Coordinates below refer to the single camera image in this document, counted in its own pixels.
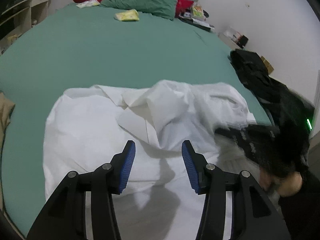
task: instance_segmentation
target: beige cloth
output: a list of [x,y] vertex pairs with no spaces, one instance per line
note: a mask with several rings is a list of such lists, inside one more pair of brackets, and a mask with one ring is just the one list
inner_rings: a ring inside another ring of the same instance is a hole
[[[5,98],[4,94],[1,92],[0,93],[0,145],[1,145],[0,165],[1,165],[1,159],[2,159],[2,146],[4,141],[4,133],[5,133],[5,129],[10,123],[10,114],[12,113],[14,106],[15,104],[9,99]],[[17,232],[17,234],[21,237],[21,239],[25,239],[23,235],[19,232],[17,227],[12,223],[7,212],[5,211],[1,179],[0,179],[0,209],[3,212],[7,221],[10,223],[12,228]]]

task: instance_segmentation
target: bed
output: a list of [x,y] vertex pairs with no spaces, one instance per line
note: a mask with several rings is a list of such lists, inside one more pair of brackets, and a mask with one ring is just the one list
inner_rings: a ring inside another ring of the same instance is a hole
[[231,66],[230,48],[214,33],[175,19],[70,4],[19,38],[0,57],[0,87],[15,104],[3,148],[5,207],[26,236],[45,203],[42,152],[45,120],[65,89],[94,84],[143,88],[167,79],[225,82],[247,101],[259,122],[269,119]]

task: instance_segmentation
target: yellow packet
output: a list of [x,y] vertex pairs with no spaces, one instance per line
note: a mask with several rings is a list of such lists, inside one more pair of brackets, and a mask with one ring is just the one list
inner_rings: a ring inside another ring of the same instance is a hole
[[115,19],[117,19],[118,21],[138,21],[139,14],[135,9],[132,9],[121,13],[116,13]]

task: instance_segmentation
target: white cloth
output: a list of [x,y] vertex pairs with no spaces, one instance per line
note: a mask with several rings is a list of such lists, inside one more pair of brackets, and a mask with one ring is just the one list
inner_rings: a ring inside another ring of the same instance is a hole
[[94,171],[133,140],[136,157],[129,182],[114,197],[122,239],[195,239],[204,196],[191,189],[181,143],[190,140],[209,163],[243,161],[237,147],[212,135],[216,126],[246,126],[248,121],[254,117],[246,101],[223,83],[68,89],[46,121],[45,197],[69,171]]

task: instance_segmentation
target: ribbed blue rubber pad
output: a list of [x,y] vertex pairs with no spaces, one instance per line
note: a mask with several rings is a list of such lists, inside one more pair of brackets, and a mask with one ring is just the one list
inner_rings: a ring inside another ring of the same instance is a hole
[[120,171],[120,183],[119,183],[119,192],[122,193],[122,191],[127,186],[127,182],[129,179],[130,171],[132,168],[133,160],[136,155],[136,145],[134,142],[132,142],[131,147],[127,153],[126,160],[122,166],[122,169]]
[[186,144],[184,142],[182,143],[181,151],[182,151],[182,158],[183,158],[186,170],[187,170],[187,174],[188,174],[188,177],[189,177],[189,181],[190,181],[191,187],[198,194],[199,189],[200,189],[199,183],[198,183],[198,181],[199,181],[198,180],[198,173],[197,173],[195,165],[194,165],[194,163],[193,163],[193,161],[191,159],[191,156],[190,156],[190,153],[188,151],[188,148],[187,148],[187,146],[186,146]]

